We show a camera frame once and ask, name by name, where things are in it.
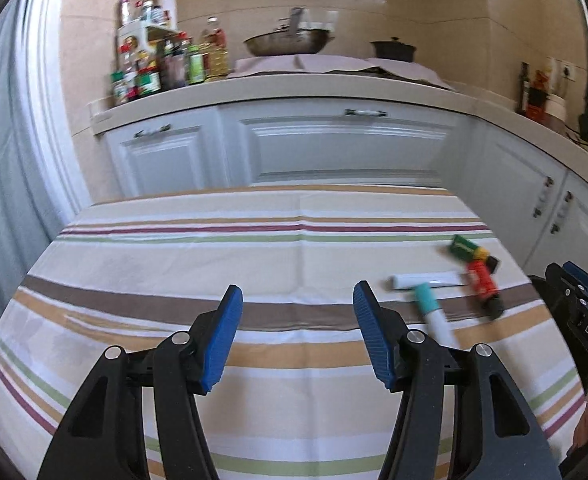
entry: cabinet handle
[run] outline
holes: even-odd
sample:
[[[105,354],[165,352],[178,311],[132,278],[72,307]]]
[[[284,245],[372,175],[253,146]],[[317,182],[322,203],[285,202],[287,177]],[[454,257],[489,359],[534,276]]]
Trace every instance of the cabinet handle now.
[[[549,231],[552,235],[560,231],[560,229],[564,225],[565,219],[567,218],[567,214],[570,211],[570,205],[572,200],[573,194],[571,191],[568,191],[565,195],[564,203],[560,206],[560,209],[558,209],[558,214],[556,215],[554,223],[552,224],[552,228]]]
[[[155,134],[162,134],[163,132],[168,132],[171,130],[171,124],[165,124],[165,126],[161,126],[157,130],[152,130],[151,132],[146,132],[145,130],[141,130],[134,134],[134,138],[138,139],[139,137],[150,137]]]
[[[382,110],[354,110],[353,108],[345,108],[345,115],[362,117],[387,117],[387,112]]]
[[[549,199],[549,193],[554,187],[554,180],[548,176],[544,180],[544,185],[538,195],[538,202],[536,203],[536,207],[534,208],[534,218],[538,218],[541,216],[542,212],[544,211],[544,205],[547,203],[547,199]]]

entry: electrical outlet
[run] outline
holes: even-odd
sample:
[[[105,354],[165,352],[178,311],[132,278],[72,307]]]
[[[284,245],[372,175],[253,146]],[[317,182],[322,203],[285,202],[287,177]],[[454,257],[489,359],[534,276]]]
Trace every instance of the electrical outlet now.
[[[560,78],[565,77],[565,69],[567,70],[567,79],[570,81],[576,81],[576,66],[571,64],[569,61],[560,62]]]

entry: blue gripper pad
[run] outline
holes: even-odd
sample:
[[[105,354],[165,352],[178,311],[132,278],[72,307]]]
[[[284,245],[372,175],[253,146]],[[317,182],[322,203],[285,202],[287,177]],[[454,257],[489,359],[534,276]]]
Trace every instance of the blue gripper pad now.
[[[588,272],[582,270],[574,262],[565,262],[562,265],[562,270],[576,278],[588,292]]]
[[[374,373],[389,390],[395,381],[394,348],[392,343],[385,338],[380,320],[376,316],[380,311],[380,306],[375,298],[370,298],[370,291],[369,294],[365,293],[363,283],[369,288],[367,282],[357,283],[354,287],[354,313],[359,322],[360,332],[363,334]]]
[[[232,348],[232,341],[243,312],[243,293],[240,288],[230,285],[218,306],[218,324],[213,330],[207,347],[203,350],[203,375],[200,384],[206,392],[218,383]]]

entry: teal cap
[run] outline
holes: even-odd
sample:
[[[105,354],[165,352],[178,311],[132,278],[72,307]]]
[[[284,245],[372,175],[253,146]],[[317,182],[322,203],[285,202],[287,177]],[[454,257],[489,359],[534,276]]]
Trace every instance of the teal cap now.
[[[421,283],[416,286],[414,293],[416,294],[416,303],[418,303],[418,308],[423,316],[440,308],[436,298],[432,294],[429,283]]]

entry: striped tablecloth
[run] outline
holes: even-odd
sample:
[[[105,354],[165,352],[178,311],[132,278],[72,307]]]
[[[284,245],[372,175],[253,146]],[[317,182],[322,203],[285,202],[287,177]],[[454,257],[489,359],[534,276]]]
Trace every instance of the striped tablecloth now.
[[[501,264],[505,314],[482,317],[469,288],[436,290],[462,348],[490,343],[560,462],[584,407],[573,361],[529,280],[493,234],[442,189],[270,186],[92,206],[56,238],[0,321],[0,444],[36,478],[56,425],[103,350],[156,346],[216,308],[245,306],[223,378],[198,399],[223,480],[375,479],[400,394],[376,380],[351,306],[368,280],[383,306],[421,322],[391,274],[460,269],[464,234]],[[163,478],[153,391],[144,392],[152,479]],[[447,473],[446,392],[437,478]]]

